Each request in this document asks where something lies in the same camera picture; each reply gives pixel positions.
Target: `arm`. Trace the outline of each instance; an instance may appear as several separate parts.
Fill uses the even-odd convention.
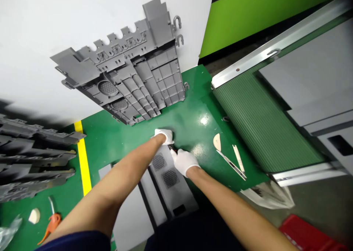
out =
[[[206,195],[232,233],[250,251],[283,251],[297,249],[268,220],[256,212],[233,191],[210,177],[196,164],[191,153],[171,152],[175,167]]]
[[[166,135],[157,134],[120,160],[81,199],[44,243],[80,231],[98,230],[111,237],[118,211],[140,181]]]

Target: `yellow tape line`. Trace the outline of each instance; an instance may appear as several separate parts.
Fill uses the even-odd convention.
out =
[[[75,125],[75,131],[83,133],[81,121],[74,123],[74,125]],[[77,149],[78,149],[78,159],[80,161],[83,196],[86,196],[86,194],[92,189],[92,184],[91,184],[91,176],[89,175],[85,139],[81,139],[77,143]]]

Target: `gloved hand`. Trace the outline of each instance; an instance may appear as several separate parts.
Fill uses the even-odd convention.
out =
[[[154,130],[154,135],[158,134],[164,134],[165,135],[165,142],[162,145],[168,145],[168,144],[173,144],[173,132],[171,130],[160,130],[160,129],[155,129]]]
[[[186,152],[182,149],[178,150],[178,154],[174,150],[170,150],[170,153],[172,154],[175,168],[185,177],[187,177],[186,171],[190,167],[200,167],[196,157],[192,153]]]

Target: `red container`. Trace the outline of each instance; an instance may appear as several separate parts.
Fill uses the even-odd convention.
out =
[[[347,247],[328,237],[298,216],[291,214],[279,230],[303,251],[346,251]]]

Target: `conveyor belt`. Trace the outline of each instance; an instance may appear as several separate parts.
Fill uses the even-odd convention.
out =
[[[346,13],[288,46],[285,54],[341,24]],[[286,117],[277,100],[259,81],[258,70],[271,63],[266,60],[214,90],[231,122],[268,173],[282,172],[324,161],[324,156],[304,138]]]

